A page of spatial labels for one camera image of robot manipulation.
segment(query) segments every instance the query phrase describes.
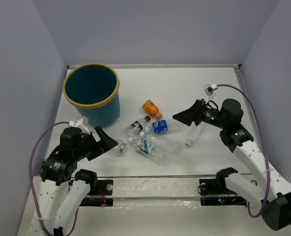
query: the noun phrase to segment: white wall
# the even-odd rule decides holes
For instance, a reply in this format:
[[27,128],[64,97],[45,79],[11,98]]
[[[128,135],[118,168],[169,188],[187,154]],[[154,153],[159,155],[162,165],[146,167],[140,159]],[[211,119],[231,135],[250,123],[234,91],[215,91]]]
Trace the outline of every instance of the white wall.
[[65,73],[33,2],[0,0],[0,236],[16,235],[19,228],[29,192],[29,155],[55,120]]
[[271,163],[291,182],[291,0],[281,0],[242,67]]
[[241,63],[278,0],[33,0],[67,64]]

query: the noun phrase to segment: yellow bucket rim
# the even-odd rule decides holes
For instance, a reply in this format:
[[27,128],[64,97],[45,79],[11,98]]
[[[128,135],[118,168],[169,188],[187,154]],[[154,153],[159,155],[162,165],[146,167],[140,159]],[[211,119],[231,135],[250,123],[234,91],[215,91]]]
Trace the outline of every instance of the yellow bucket rim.
[[[93,103],[93,104],[81,104],[81,103],[77,103],[75,101],[73,101],[72,99],[70,99],[70,97],[68,97],[67,93],[66,93],[66,84],[69,80],[69,78],[73,75],[73,73],[75,73],[76,71],[86,67],[86,66],[92,66],[92,65],[100,65],[100,66],[103,66],[109,70],[111,70],[115,76],[116,76],[116,86],[115,86],[115,89],[114,91],[111,93],[110,96],[108,96],[106,99],[104,99],[103,101],[100,101],[100,102],[97,102],[97,103]],[[118,75],[117,73],[114,71],[114,69],[112,69],[111,67],[109,67],[108,65],[106,64],[103,64],[103,63],[96,63],[96,62],[93,62],[93,63],[87,63],[87,64],[84,64],[84,65],[80,65],[78,66],[77,68],[73,69],[71,71],[71,73],[69,75],[67,75],[67,77],[65,78],[65,80],[63,81],[63,86],[62,86],[62,91],[63,91],[63,94],[65,96],[65,98],[67,99],[67,101],[69,103],[71,103],[72,105],[74,105],[75,107],[77,108],[81,108],[81,109],[96,109],[96,108],[99,108],[99,107],[102,107],[102,106],[105,106],[106,104],[108,104],[109,102],[111,102],[115,96],[117,95],[118,93],[118,90],[119,90],[119,78],[118,78]]]

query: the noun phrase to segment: water bottle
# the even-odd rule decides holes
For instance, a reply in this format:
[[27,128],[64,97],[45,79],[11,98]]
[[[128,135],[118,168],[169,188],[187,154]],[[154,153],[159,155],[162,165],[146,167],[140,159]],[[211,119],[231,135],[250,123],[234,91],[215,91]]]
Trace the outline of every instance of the water bottle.
[[181,143],[170,139],[168,137],[162,136],[162,135],[156,135],[156,134],[150,134],[145,132],[140,132],[139,135],[141,138],[153,143],[154,145],[158,145],[160,149],[163,151],[169,152],[169,153],[177,153],[179,152]]
[[118,145],[112,148],[111,150],[109,150],[108,153],[116,157],[124,156],[126,152],[126,143],[121,139],[115,139],[115,138],[112,138],[112,139],[118,142]]
[[145,128],[145,132],[163,134],[176,133],[185,129],[185,125],[175,119],[163,119],[153,122],[150,126]]
[[129,137],[136,136],[139,133],[139,131],[142,130],[146,126],[146,123],[148,123],[150,119],[151,118],[149,116],[146,116],[144,118],[141,118],[135,121],[132,125],[125,128],[125,133]]
[[145,156],[157,164],[164,164],[165,155],[162,150],[156,147],[156,145],[148,142],[145,139],[134,139],[133,137],[129,138],[128,142],[137,153]]
[[205,129],[207,127],[207,124],[204,122],[201,122],[199,125],[195,126],[190,129],[188,138],[185,142],[185,144],[190,147],[192,144],[196,143],[199,138],[202,136],[204,133]]

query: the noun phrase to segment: white bottle cap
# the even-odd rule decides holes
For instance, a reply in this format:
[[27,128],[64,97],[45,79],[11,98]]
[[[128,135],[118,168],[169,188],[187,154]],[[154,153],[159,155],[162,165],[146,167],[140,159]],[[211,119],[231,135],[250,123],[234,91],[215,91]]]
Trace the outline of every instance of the white bottle cap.
[[187,141],[185,142],[185,144],[186,144],[188,147],[190,147],[190,146],[193,144],[193,141],[191,141],[191,140],[187,140]]

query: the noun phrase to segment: orange bottle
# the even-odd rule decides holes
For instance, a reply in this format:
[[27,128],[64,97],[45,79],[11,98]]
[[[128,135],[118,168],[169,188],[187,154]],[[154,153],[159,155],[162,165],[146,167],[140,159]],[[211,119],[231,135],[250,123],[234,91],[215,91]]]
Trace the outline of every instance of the orange bottle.
[[154,117],[156,120],[159,120],[162,118],[162,114],[160,113],[160,110],[157,106],[154,105],[154,103],[151,100],[148,100],[144,103],[142,108],[152,117]]

